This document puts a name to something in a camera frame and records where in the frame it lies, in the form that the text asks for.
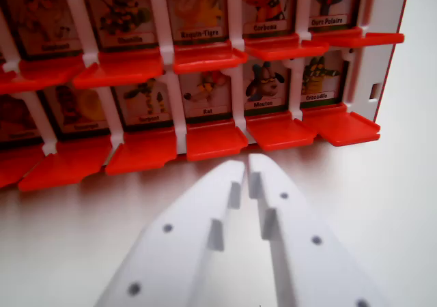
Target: character card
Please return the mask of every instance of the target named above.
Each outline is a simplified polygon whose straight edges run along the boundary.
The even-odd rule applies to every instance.
[[[179,75],[187,123],[232,117],[231,79],[220,71]]]
[[[81,53],[67,0],[0,0],[0,4],[23,59]]]
[[[253,116],[288,109],[290,70],[280,61],[250,59],[243,65],[246,95],[244,115]]]
[[[112,92],[126,132],[173,125],[167,86],[155,78],[113,87]]]
[[[42,142],[25,102],[9,94],[0,95],[0,147]]]
[[[340,103],[347,72],[348,63],[341,58],[340,50],[328,51],[323,57],[307,57],[300,107]]]
[[[349,29],[356,24],[360,0],[312,0],[309,30]]]
[[[101,51],[158,45],[150,0],[85,0]]]
[[[243,37],[290,34],[295,15],[296,0],[242,0]]]
[[[97,92],[76,90],[71,83],[38,92],[58,139],[109,134],[108,123]]]
[[[227,0],[167,0],[175,44],[222,42],[228,38]]]

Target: white background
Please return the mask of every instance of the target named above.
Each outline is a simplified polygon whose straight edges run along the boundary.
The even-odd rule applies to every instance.
[[[436,10],[437,0],[408,0],[379,141],[268,154],[396,307],[437,301]],[[224,160],[97,174],[28,194],[0,190],[0,305],[92,306],[139,231]],[[229,216],[226,251],[213,254],[199,306],[275,307],[268,244],[246,189]]]

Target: plastic hole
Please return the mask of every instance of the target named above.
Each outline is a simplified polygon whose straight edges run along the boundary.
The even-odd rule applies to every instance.
[[[128,293],[131,296],[137,295],[141,291],[141,285],[138,282],[132,283],[128,288]]]
[[[370,305],[363,299],[359,299],[359,301],[356,302],[356,307],[370,307]]]
[[[166,225],[164,225],[163,230],[165,233],[171,232],[173,230],[173,225],[166,224]]]
[[[319,237],[318,235],[314,235],[314,236],[311,238],[311,241],[312,241],[315,245],[317,245],[317,246],[320,246],[320,245],[322,244],[322,238]]]

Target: printed name label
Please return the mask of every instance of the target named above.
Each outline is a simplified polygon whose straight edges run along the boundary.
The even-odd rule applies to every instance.
[[[115,44],[115,37],[107,38],[107,42],[109,44]],[[141,34],[133,34],[133,35],[123,35],[117,37],[117,43],[123,46],[129,45],[137,45],[137,44],[147,44],[147,43],[155,43],[155,35],[153,33],[141,33]]]
[[[246,23],[244,24],[244,32],[253,33],[268,33],[274,31],[285,31],[287,29],[286,20],[276,20],[274,22],[263,23]]]
[[[250,101],[244,104],[245,109],[258,109],[258,108],[266,108],[266,107],[275,107],[281,106],[282,99],[269,99],[269,100],[260,100],[260,101]]]
[[[223,36],[223,28],[221,26],[205,27],[179,30],[177,40],[211,39],[221,36]]]
[[[347,23],[348,15],[318,16],[309,19],[309,27],[346,25]]]
[[[156,123],[158,121],[169,121],[170,119],[171,119],[170,114],[162,113],[162,114],[132,117],[130,119],[130,123]]]
[[[22,133],[12,133],[8,135],[11,140],[16,140],[18,138],[33,138],[36,136],[35,132],[22,132]]]
[[[206,108],[196,108],[190,111],[190,117],[208,116],[215,114],[228,113],[229,109],[227,106],[216,106],[216,107],[206,107]]]
[[[332,98],[335,98],[335,91],[301,95],[300,102],[325,100],[325,99],[332,99]]]

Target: red plastic edge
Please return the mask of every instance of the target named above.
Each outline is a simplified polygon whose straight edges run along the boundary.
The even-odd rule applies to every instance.
[[[233,119],[187,125],[186,156],[191,162],[237,155],[248,144]]]
[[[375,141],[381,127],[367,118],[347,112],[345,104],[302,110],[303,121],[335,147]]]
[[[263,61],[294,59],[323,55],[329,44],[303,40],[299,44],[297,34],[275,38],[245,39],[245,51]]]
[[[0,153],[0,188],[20,181],[43,158],[41,145],[2,151]]]
[[[223,43],[175,46],[173,69],[176,74],[222,70],[236,67],[247,59],[248,55],[232,48],[229,40]]]
[[[289,111],[246,117],[246,128],[264,151],[302,147],[313,143],[317,132]]]
[[[58,142],[57,153],[45,157],[22,181],[21,191],[77,184],[98,173],[111,153],[109,136]]]
[[[85,66],[82,56],[43,61],[21,61],[20,74],[8,72],[0,77],[0,94],[37,91],[67,83]]]
[[[175,130],[163,128],[124,135],[105,171],[108,175],[159,169],[178,156]]]
[[[144,83],[163,74],[163,59],[157,48],[100,53],[99,62],[93,63],[73,80],[77,89]]]
[[[400,33],[367,33],[364,37],[362,34],[363,32],[358,27],[345,31],[312,33],[312,41],[324,42],[331,46],[361,48],[364,46],[398,44],[405,40],[405,36]]]

